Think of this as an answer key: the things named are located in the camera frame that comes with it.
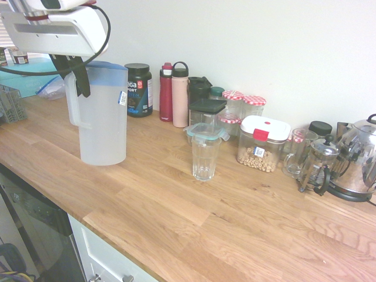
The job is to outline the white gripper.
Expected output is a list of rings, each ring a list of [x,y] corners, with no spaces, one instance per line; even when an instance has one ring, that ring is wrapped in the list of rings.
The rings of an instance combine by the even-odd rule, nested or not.
[[[18,49],[50,54],[62,79],[73,72],[77,96],[90,96],[86,65],[80,56],[93,56],[103,46],[103,25],[94,9],[79,6],[53,12],[41,21],[31,21],[23,13],[4,10],[1,19]]]

